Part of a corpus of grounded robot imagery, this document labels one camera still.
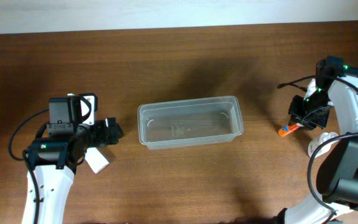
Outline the orange tube white cap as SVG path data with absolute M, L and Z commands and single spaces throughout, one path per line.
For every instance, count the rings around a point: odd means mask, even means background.
M 285 137 L 302 127 L 303 127 L 303 125 L 299 124 L 299 123 L 288 124 L 278 130 L 278 135 L 281 137 Z

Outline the white translucent spray bottle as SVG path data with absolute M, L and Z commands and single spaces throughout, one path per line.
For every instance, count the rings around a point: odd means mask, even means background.
M 313 139 L 309 143 L 308 150 L 307 150 L 308 155 L 311 157 L 318 146 L 322 145 L 322 143 L 326 142 L 327 140 L 330 140 L 330 139 L 335 138 L 337 136 L 338 136 L 338 134 L 335 133 L 335 132 L 322 133 L 321 135 L 319 135 L 317 138 Z M 334 143 L 337 143 L 337 140 L 333 141 L 333 142 L 330 142 L 327 145 L 325 145 L 324 147 L 322 147 L 321 150 L 317 153 L 316 157 L 319 157 L 320 155 L 325 154 L 326 152 L 328 152 L 331 149 L 331 146 Z

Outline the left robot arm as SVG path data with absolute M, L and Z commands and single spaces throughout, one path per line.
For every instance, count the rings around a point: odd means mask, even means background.
M 23 152 L 27 167 L 27 198 L 22 223 L 62 223 L 77 167 L 87 162 L 99 173 L 109 161 L 98 151 L 124 135 L 115 118 L 79 124 L 72 131 L 49 131 Z

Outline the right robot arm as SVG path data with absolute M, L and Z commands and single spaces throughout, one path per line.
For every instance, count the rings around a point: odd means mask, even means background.
M 358 211 L 358 68 L 328 56 L 316 64 L 309 80 L 302 89 L 305 95 L 293 97 L 290 121 L 278 134 L 324 129 L 334 109 L 339 135 L 323 133 L 309 143 L 310 194 L 294 207 L 284 208 L 274 223 L 337 223 L 338 216 Z

